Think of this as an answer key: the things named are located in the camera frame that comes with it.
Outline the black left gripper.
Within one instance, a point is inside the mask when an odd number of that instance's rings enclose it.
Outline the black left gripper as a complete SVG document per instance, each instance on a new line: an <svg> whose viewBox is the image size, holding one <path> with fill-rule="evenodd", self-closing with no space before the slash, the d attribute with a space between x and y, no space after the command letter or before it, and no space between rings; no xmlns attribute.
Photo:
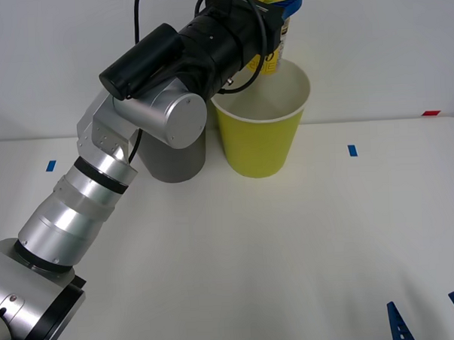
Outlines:
<svg viewBox="0 0 454 340"><path fill-rule="evenodd" d="M281 40L281 29L287 20L302 6L303 0L284 0L279 6L254 3L259 10L267 32L267 55L277 50ZM241 45L241 68L244 68L254 56L262 52L262 33L257 15L247 0L233 0L230 30Z"/></svg>

